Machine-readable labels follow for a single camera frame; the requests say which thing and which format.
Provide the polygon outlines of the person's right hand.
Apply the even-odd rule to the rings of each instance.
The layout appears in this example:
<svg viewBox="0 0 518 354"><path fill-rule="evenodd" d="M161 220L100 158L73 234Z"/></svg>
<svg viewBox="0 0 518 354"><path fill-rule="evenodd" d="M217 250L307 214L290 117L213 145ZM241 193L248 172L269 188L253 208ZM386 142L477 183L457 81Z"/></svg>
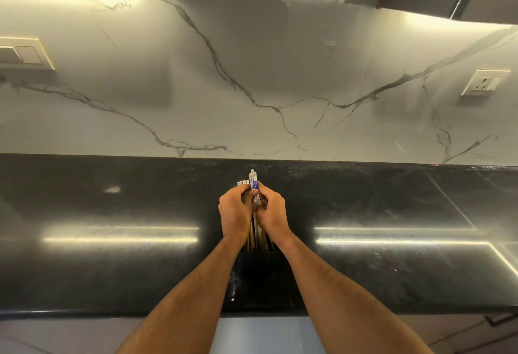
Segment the person's right hand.
<svg viewBox="0 0 518 354"><path fill-rule="evenodd" d="M285 199L278 192L272 191L269 196L268 208L257 211L256 218L259 225L280 250L283 250L284 246L293 239L294 234L288 226Z"/></svg>

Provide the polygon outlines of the person's left hand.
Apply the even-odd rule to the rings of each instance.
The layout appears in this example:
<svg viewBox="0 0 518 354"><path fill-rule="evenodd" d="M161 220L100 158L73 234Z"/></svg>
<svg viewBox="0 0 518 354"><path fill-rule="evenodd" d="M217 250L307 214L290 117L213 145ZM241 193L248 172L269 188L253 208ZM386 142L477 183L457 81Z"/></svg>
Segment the person's left hand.
<svg viewBox="0 0 518 354"><path fill-rule="evenodd" d="M218 209L224 238L234 240L242 247L249 236L253 205L243 204L236 186L220 197Z"/></svg>

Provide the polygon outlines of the blue white stick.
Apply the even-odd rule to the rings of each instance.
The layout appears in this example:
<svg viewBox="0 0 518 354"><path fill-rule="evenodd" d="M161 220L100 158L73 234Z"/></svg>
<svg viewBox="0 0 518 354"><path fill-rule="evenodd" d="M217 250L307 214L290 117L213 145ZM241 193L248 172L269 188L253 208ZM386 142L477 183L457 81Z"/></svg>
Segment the blue white stick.
<svg viewBox="0 0 518 354"><path fill-rule="evenodd" d="M257 193L255 194L255 197L254 197L254 203L256 205L260 205L261 204L261 198L260 198L260 195L258 193L257 173L255 172L254 169L251 169L250 173L249 173L249 185L250 185L250 188L251 188L252 191L257 191Z"/></svg>

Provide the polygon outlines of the person's right forearm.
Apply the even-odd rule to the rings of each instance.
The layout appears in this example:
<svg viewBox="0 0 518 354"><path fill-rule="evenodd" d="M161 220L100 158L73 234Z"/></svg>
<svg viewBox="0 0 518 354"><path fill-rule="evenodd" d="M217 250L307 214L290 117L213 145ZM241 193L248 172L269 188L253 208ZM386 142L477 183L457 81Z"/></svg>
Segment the person's right forearm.
<svg viewBox="0 0 518 354"><path fill-rule="evenodd" d="M291 230L276 235L274 242L288 260L327 354L433 354L400 318Z"/></svg>

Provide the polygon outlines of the person's left forearm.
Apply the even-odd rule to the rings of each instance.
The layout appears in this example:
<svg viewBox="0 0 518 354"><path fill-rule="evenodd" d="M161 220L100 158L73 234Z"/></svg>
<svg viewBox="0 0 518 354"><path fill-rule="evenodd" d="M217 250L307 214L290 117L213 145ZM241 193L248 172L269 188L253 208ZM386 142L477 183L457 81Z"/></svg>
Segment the person's left forearm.
<svg viewBox="0 0 518 354"><path fill-rule="evenodd" d="M231 269L245 240L241 234L225 234L115 354L209 354Z"/></svg>

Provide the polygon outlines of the white wall power socket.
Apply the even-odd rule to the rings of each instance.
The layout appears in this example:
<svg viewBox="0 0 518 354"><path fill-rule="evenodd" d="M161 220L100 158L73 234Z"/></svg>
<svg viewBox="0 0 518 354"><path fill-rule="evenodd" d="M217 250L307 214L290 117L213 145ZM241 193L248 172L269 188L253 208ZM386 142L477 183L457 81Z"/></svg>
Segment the white wall power socket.
<svg viewBox="0 0 518 354"><path fill-rule="evenodd" d="M461 97L490 96L505 83L510 74L510 70L476 70Z"/></svg>

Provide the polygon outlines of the white wall switch plate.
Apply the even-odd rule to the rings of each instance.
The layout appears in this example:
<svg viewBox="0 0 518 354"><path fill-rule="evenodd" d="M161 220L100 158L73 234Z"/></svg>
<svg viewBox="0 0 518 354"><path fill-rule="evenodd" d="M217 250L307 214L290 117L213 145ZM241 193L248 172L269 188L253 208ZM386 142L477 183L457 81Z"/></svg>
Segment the white wall switch plate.
<svg viewBox="0 0 518 354"><path fill-rule="evenodd" d="M55 66L38 38L0 36L0 70L49 70Z"/></svg>

